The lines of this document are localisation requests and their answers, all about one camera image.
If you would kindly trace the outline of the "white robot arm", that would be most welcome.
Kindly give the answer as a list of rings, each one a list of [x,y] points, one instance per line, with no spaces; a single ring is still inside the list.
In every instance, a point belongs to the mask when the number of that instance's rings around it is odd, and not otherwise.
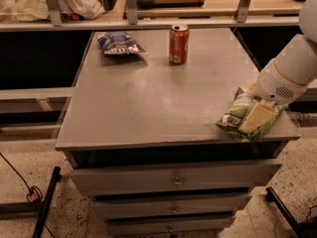
[[[305,93],[317,76],[317,0],[306,0],[299,12],[302,35],[295,35],[260,72],[256,102],[238,130],[255,132],[276,114],[274,105],[290,104]]]

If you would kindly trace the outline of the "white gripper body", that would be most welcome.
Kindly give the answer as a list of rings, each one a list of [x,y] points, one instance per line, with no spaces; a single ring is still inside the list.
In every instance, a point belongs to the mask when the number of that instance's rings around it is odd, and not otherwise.
[[[307,85],[289,81],[273,59],[261,70],[256,82],[257,96],[267,101],[275,101],[277,104],[294,102],[307,88]]]

